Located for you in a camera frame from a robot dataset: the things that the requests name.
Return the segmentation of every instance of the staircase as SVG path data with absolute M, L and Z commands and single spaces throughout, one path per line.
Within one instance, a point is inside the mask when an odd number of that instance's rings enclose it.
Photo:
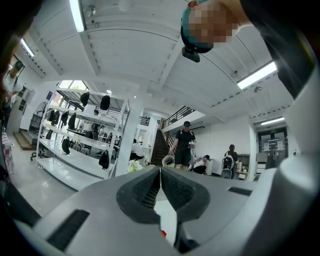
M 20 129 L 19 132 L 14 132 L 13 135 L 22 150 L 26 150 L 26 151 L 37 150 L 36 146 L 31 145 L 31 141 L 33 138 L 30 134 L 28 134 L 27 131 Z
M 168 155 L 169 149 L 161 130 L 156 131 L 151 164 L 162 166 L 162 159 Z

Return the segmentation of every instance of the ceiling sprinkler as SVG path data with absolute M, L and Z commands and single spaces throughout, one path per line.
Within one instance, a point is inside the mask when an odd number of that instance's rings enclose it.
M 83 8 L 83 13 L 87 17 L 94 16 L 96 14 L 96 11 L 97 11 L 97 9 L 93 4 L 87 5 L 86 7 Z
M 256 87 L 254 88 L 254 92 L 255 92 L 255 93 L 261 92 L 261 90 L 262 90 L 262 87 L 261 87 L 261 86 L 256 86 Z

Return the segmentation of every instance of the metal shelving rack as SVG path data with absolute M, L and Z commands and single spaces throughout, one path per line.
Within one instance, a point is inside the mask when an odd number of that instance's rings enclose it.
M 100 106 L 100 102 L 103 96 L 107 95 L 106 93 L 90 91 L 90 90 L 78 90 L 78 89 L 63 89 L 57 88 L 56 90 L 59 94 L 63 96 L 64 100 L 67 100 L 68 103 L 80 103 L 80 97 L 83 93 L 90 93 L 90 97 L 88 100 L 88 105 Z M 110 145 L 102 142 L 87 138 L 85 136 L 79 135 L 77 132 L 71 132 L 69 130 L 65 131 L 62 130 L 60 123 L 57 126 L 48 125 L 45 123 L 46 113 L 48 108 L 52 108 L 53 110 L 57 110 L 60 112 L 60 117 L 63 113 L 69 111 L 69 116 L 72 116 L 73 113 L 76 113 L 76 118 L 80 120 L 85 120 L 89 122 L 93 122 L 99 125 L 109 125 L 114 126 L 114 129 L 117 131 L 121 129 L 121 133 L 123 136 L 125 122 L 124 122 L 124 113 L 125 110 L 129 111 L 129 94 L 127 93 L 123 101 L 121 109 L 119 111 L 118 117 L 112 116 L 95 116 L 93 114 L 83 113 L 82 111 L 72 110 L 68 108 L 64 108 L 61 106 L 55 106 L 53 104 L 48 104 L 45 108 L 45 112 L 43 118 L 41 120 L 40 129 L 42 127 L 46 127 L 47 129 L 53 130 L 56 133 L 55 139 L 44 139 L 41 138 L 39 133 L 36 151 L 39 152 L 40 144 L 42 144 L 46 149 L 50 150 L 53 153 L 53 157 L 49 158 L 40 158 L 39 154 L 36 157 L 37 166 L 40 166 L 50 172 L 53 176 L 55 176 L 60 181 L 64 182 L 68 186 L 76 189 L 81 190 L 84 187 L 101 181 L 103 179 L 109 179 L 113 177 L 115 167 L 117 164 L 117 159 L 115 160 L 114 164 L 110 163 L 109 168 L 107 170 L 103 170 L 102 167 L 99 165 L 99 160 L 83 153 L 80 153 L 76 150 L 69 149 L 70 154 L 66 155 L 62 148 L 61 142 L 58 140 L 58 135 L 60 137 L 69 137 L 70 139 L 83 143 L 85 145 L 98 148 L 100 150 L 108 150 L 109 160 L 112 159 L 112 153 L 116 141 L 116 136 L 112 137 Z

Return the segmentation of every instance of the window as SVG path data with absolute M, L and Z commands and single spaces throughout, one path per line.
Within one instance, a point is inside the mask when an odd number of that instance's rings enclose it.
M 59 88 L 69 88 L 70 85 L 72 83 L 72 80 L 63 80 L 60 84 L 59 84 Z
M 84 91 L 88 90 L 88 87 L 81 80 L 63 80 L 59 84 L 59 88 L 84 90 Z

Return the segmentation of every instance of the floor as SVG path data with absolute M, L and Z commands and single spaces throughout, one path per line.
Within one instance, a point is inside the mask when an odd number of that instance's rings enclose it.
M 14 136 L 9 140 L 14 145 L 11 146 L 12 183 L 42 217 L 76 192 L 44 169 L 37 168 L 36 160 L 30 161 L 32 151 L 22 151 Z

